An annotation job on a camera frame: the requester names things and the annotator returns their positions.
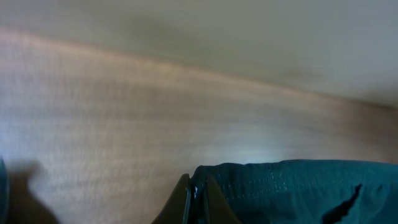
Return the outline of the black shorts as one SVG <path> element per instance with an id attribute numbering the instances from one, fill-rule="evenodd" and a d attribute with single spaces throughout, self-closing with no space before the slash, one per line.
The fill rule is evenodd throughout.
<path id="1" fill-rule="evenodd" d="M 192 220 L 205 223 L 212 175 L 241 223 L 397 223 L 397 166 L 289 160 L 200 166 L 191 178 Z"/>

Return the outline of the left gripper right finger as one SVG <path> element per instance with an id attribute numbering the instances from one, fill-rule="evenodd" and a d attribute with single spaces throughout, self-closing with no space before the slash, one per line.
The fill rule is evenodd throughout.
<path id="1" fill-rule="evenodd" d="M 241 224 L 212 175 L 207 176 L 203 200 L 205 219 L 208 224 Z"/>

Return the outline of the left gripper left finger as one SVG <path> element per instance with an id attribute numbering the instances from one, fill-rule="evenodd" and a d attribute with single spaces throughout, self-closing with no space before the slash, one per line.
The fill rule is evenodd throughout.
<path id="1" fill-rule="evenodd" d="M 183 174 L 152 224 L 187 224 L 190 214 L 190 201 L 190 177 L 189 174 Z"/>

